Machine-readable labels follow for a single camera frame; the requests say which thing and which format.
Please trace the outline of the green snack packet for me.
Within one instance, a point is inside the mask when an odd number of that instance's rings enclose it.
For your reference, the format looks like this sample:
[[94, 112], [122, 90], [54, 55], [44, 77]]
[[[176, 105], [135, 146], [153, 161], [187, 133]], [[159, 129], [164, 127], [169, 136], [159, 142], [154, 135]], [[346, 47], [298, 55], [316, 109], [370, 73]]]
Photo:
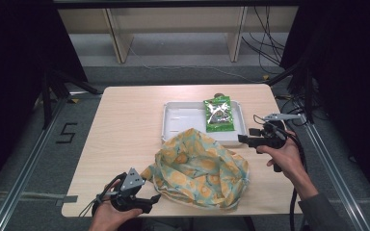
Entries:
[[234, 131], [233, 114], [229, 96], [218, 96], [203, 101], [205, 108], [206, 131], [230, 132]]

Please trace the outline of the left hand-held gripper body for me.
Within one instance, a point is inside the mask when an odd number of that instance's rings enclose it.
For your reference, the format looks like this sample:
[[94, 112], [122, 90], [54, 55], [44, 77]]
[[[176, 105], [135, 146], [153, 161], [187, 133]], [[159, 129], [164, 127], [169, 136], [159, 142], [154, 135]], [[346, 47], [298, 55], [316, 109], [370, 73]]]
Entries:
[[136, 197], [145, 180], [133, 167], [118, 176], [119, 182], [114, 186], [110, 201], [113, 207], [121, 212], [131, 209], [143, 209], [143, 201]]

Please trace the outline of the yellow green patterned cloth bag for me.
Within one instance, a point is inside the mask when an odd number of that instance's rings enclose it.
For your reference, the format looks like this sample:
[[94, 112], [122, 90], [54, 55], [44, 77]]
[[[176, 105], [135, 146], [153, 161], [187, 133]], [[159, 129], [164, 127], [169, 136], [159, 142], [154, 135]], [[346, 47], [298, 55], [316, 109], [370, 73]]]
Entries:
[[200, 209], [235, 208], [249, 179], [249, 163], [191, 128], [166, 141], [141, 176], [168, 199]]

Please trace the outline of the dark curtain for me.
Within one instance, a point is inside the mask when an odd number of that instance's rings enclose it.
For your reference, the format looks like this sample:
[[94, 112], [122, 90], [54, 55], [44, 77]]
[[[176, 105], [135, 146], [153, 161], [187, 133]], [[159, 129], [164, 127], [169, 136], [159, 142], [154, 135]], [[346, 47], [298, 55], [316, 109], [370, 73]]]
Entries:
[[326, 19], [310, 65], [331, 120], [370, 183], [370, 0], [301, 0], [281, 66], [299, 60]]
[[0, 0], [0, 170], [51, 69], [87, 80], [54, 0]]

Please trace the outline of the person's left hand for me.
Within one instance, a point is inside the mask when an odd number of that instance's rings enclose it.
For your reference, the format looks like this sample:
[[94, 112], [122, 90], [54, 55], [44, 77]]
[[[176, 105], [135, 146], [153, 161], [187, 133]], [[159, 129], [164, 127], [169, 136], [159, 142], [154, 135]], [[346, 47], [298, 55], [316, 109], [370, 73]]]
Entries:
[[118, 211], [109, 201], [109, 195], [105, 194], [92, 217], [89, 231], [118, 231], [121, 225], [132, 218], [138, 217], [142, 212], [141, 209]]

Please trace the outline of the white plastic tray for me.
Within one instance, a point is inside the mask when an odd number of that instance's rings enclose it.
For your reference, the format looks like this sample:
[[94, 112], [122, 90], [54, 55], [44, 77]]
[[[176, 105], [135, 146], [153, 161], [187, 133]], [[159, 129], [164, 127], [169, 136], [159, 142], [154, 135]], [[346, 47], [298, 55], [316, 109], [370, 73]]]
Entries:
[[210, 132], [206, 131], [205, 108], [202, 102], [168, 102], [164, 105], [162, 142], [165, 142], [179, 133], [194, 128], [218, 141], [223, 146], [238, 146], [239, 135], [246, 135], [246, 125], [242, 109], [237, 101], [231, 101], [234, 131]]

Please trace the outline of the black metal stand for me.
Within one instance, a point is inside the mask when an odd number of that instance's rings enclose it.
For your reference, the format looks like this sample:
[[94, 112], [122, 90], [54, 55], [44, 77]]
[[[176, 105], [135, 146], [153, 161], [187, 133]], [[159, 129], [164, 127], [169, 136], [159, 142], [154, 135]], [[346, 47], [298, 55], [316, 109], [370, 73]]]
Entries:
[[65, 72], [57, 69], [48, 69], [41, 78], [41, 97], [43, 101], [43, 128], [46, 129], [53, 118], [51, 106], [51, 92], [58, 98], [66, 99], [70, 96], [70, 92], [66, 87], [66, 83], [85, 90], [91, 94], [101, 94], [100, 90], [91, 87], [88, 83], [71, 77]]
[[303, 93], [304, 94], [304, 114], [306, 115], [307, 121], [312, 124], [314, 122], [312, 115], [312, 73], [309, 68], [307, 61], [298, 61], [283, 72], [278, 74], [276, 77], [267, 80], [266, 85], [273, 86], [276, 83], [284, 80], [288, 76], [291, 76], [290, 83], [287, 87], [288, 91], [293, 94]]

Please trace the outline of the light wooden shelf unit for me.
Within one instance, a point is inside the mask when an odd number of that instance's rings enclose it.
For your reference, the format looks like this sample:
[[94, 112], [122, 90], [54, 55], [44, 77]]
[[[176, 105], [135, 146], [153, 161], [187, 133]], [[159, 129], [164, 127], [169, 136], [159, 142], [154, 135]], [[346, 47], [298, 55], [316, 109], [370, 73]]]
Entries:
[[242, 35], [259, 32], [266, 16], [270, 31], [288, 33], [296, 7], [186, 7], [60, 10], [70, 34], [108, 34], [123, 64], [136, 34], [223, 33], [230, 60], [238, 60]]

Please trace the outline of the person's right hand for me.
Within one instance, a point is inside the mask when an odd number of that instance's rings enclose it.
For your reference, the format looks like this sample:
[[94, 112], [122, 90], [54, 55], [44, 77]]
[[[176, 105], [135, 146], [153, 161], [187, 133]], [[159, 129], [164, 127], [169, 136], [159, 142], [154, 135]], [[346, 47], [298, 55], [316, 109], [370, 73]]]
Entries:
[[271, 160], [267, 166], [278, 165], [283, 174], [292, 182], [298, 192], [305, 175], [305, 170], [300, 158], [299, 148], [291, 138], [286, 140], [283, 147], [275, 149], [267, 145], [259, 145], [257, 152], [269, 154]]

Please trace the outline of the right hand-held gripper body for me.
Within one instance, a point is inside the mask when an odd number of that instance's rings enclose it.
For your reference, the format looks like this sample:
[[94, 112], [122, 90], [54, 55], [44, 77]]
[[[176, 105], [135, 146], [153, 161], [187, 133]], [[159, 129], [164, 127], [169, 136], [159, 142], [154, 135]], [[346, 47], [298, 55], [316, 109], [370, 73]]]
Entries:
[[253, 120], [263, 126], [262, 129], [254, 135], [253, 147], [266, 145], [274, 149], [280, 149], [285, 144], [287, 139], [291, 139], [298, 147], [301, 146], [298, 138], [295, 135], [286, 132], [284, 122], [291, 119], [298, 119], [300, 115], [288, 115], [272, 113], [264, 117], [258, 115], [253, 116]]

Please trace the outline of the aluminium floor rail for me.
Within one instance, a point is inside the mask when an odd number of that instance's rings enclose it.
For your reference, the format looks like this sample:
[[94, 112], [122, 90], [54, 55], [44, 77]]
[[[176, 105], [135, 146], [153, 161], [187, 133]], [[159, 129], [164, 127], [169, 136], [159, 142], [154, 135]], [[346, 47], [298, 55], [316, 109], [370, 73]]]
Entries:
[[333, 162], [333, 159], [323, 142], [315, 125], [310, 122], [305, 114], [300, 114], [299, 118], [304, 123], [305, 131], [309, 135], [313, 146], [324, 166], [327, 175], [329, 176], [336, 193], [338, 194], [342, 205], [344, 206], [352, 224], [356, 231], [370, 231], [370, 225], [363, 214], [361, 207], [358, 205], [355, 197], [350, 192], [347, 184], [344, 181], [339, 169]]
[[[72, 104], [69, 99], [79, 99]], [[66, 218], [62, 208], [101, 97], [77, 92], [54, 99], [54, 115], [43, 128], [37, 102], [13, 153], [0, 171], [0, 231], [64, 231], [88, 226]]]

